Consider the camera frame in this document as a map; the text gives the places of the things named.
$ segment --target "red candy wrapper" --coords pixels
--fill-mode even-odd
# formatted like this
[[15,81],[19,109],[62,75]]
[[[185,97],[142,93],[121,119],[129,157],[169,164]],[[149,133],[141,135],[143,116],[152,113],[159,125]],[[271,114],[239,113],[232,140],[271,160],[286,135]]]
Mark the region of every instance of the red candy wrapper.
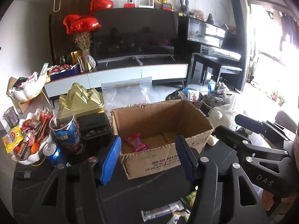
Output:
[[150,147],[144,144],[141,140],[141,133],[138,132],[135,135],[132,135],[126,139],[126,141],[135,148],[134,152],[141,152],[143,150],[147,150]]

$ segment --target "yellow snack bag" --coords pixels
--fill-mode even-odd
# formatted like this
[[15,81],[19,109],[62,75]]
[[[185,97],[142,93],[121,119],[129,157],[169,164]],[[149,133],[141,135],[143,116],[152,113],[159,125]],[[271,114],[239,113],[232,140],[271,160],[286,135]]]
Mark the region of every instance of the yellow snack bag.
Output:
[[12,130],[8,132],[2,139],[7,153],[10,153],[10,151],[13,150],[24,139],[24,136],[20,127],[16,126],[12,128]]

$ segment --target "tv screen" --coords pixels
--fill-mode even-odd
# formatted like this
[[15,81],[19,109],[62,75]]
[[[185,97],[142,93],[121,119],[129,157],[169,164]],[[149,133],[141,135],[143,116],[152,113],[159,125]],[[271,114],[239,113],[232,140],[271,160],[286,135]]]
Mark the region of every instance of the tv screen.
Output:
[[136,55],[173,55],[178,14],[149,8],[94,12],[102,27],[94,32],[96,60]]

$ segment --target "heart-shaped balloon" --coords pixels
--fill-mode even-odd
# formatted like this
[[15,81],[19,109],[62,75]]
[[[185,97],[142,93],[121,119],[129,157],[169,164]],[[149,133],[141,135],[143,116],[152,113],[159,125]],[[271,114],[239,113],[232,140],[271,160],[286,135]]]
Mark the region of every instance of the heart-shaped balloon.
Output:
[[101,25],[93,16],[82,16],[71,23],[70,30],[72,33],[85,33],[99,29]]
[[92,16],[96,10],[113,8],[113,5],[113,1],[111,0],[91,0],[89,9],[90,15]]
[[71,35],[73,32],[71,31],[71,24],[78,18],[82,17],[81,15],[77,14],[69,14],[63,19],[63,24],[66,26],[66,33]]

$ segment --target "brown cardboard carton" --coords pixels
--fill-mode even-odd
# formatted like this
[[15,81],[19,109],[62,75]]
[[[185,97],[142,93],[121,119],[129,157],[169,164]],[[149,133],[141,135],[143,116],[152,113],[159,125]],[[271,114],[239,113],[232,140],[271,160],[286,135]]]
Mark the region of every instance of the brown cardboard carton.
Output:
[[[15,82],[17,81],[17,79],[15,79],[14,77],[11,77],[8,81],[8,85],[7,85],[7,90],[6,90],[6,94],[8,95],[8,90],[13,88],[13,85],[15,84]],[[13,105],[15,107],[15,109],[17,110],[17,112],[19,114],[22,114],[25,112],[25,110],[28,108],[28,103],[25,104],[20,104],[14,100],[12,100]]]
[[[189,146],[201,152],[213,127],[189,101],[170,100],[111,111],[115,135],[122,139],[119,160],[128,179],[158,173],[180,165],[175,137],[183,135]],[[138,132],[150,149],[134,153],[125,139]]]

